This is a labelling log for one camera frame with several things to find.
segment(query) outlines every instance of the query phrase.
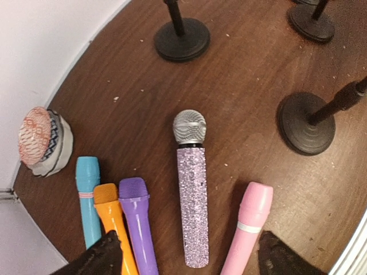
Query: black round base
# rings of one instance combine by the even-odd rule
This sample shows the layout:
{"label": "black round base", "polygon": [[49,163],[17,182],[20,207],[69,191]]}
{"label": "black round base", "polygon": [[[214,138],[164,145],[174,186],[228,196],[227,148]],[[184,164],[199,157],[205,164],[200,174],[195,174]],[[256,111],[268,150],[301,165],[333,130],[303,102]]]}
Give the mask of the black round base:
{"label": "black round base", "polygon": [[210,32],[199,20],[183,18],[184,36],[177,36],[172,22],[164,24],[154,37],[158,54],[173,62],[186,62],[202,55],[210,43]]}
{"label": "black round base", "polygon": [[308,118],[325,105],[312,93],[295,93],[284,99],[278,113],[280,133],[287,145],[301,155],[313,156],[325,151],[335,135],[334,116],[316,126]]}
{"label": "black round base", "polygon": [[321,14],[319,20],[312,19],[314,11],[315,7],[311,5],[299,4],[292,7],[288,11],[289,22],[296,32],[307,39],[328,43],[334,37],[334,24],[325,13]]}
{"label": "black round base", "polygon": [[293,2],[297,4],[307,4],[316,6],[317,4],[319,4],[320,0],[293,0]]}

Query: silver microphone grille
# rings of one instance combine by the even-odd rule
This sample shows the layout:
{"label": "silver microphone grille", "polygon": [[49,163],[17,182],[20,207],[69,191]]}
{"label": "silver microphone grille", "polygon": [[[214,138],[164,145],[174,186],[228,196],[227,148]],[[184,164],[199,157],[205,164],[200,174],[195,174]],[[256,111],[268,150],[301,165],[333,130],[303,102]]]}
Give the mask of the silver microphone grille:
{"label": "silver microphone grille", "polygon": [[203,143],[206,133],[205,119],[195,110],[184,110],[175,117],[173,132],[178,144]]}

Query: plastic microphone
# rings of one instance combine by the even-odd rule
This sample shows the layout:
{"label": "plastic microphone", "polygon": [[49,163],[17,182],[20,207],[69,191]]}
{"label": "plastic microphone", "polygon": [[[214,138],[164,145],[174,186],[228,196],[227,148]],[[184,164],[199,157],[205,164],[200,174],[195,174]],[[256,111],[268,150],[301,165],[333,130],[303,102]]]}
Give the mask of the plastic microphone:
{"label": "plastic microphone", "polygon": [[173,123],[177,141],[177,168],[183,249],[186,265],[203,268],[209,263],[208,195],[205,149],[206,122],[194,110],[180,112]]}
{"label": "plastic microphone", "polygon": [[98,158],[80,156],[76,162],[76,187],[79,192],[81,221],[87,249],[101,239],[101,226],[93,198],[93,189],[99,183]]}
{"label": "plastic microphone", "polygon": [[242,275],[257,236],[268,218],[273,187],[251,182],[243,196],[239,221],[221,275]]}
{"label": "plastic microphone", "polygon": [[122,209],[118,201],[118,191],[114,183],[97,186],[94,189],[95,207],[106,232],[115,230],[121,242],[123,252],[122,275],[138,275],[130,243],[122,218]]}
{"label": "plastic microphone", "polygon": [[148,218],[150,196],[145,181],[142,178],[121,180],[119,194],[139,273],[158,275]]}

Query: brown wooden table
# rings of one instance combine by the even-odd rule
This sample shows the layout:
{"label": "brown wooden table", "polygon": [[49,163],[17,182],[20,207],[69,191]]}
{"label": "brown wooden table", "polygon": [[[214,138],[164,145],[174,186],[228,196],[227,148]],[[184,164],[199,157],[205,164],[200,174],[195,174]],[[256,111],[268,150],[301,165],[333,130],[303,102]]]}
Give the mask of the brown wooden table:
{"label": "brown wooden table", "polygon": [[[329,101],[367,74],[366,1],[332,1],[334,40],[320,46],[288,25],[288,0],[185,0],[182,14],[204,22],[212,43],[187,64],[162,60],[153,36],[169,20],[161,1],[133,0],[98,35],[53,99],[72,127],[67,167],[46,179],[20,168],[15,190],[31,216],[68,260],[84,249],[75,185],[78,156],[100,160],[101,182],[143,177],[161,274],[219,274],[249,181],[270,184],[272,230],[310,263],[328,271],[367,205],[367,100],[338,114],[323,154],[290,151],[276,127],[279,102],[296,91]],[[185,266],[174,116],[193,108],[206,118],[210,263]],[[256,250],[245,274],[258,274]]]}

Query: pink microphone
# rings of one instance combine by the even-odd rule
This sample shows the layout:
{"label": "pink microphone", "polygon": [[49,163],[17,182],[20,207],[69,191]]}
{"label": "pink microphone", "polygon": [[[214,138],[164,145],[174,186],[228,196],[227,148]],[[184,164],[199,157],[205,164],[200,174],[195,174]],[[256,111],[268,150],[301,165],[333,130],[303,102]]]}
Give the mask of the pink microphone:
{"label": "pink microphone", "polygon": [[221,275],[242,275],[257,236],[268,218],[273,187],[251,182],[240,205],[239,221]]}
{"label": "pink microphone", "polygon": [[186,265],[203,268],[209,263],[208,195],[206,191],[206,122],[194,110],[180,112],[173,122],[178,143],[177,168],[183,249]]}

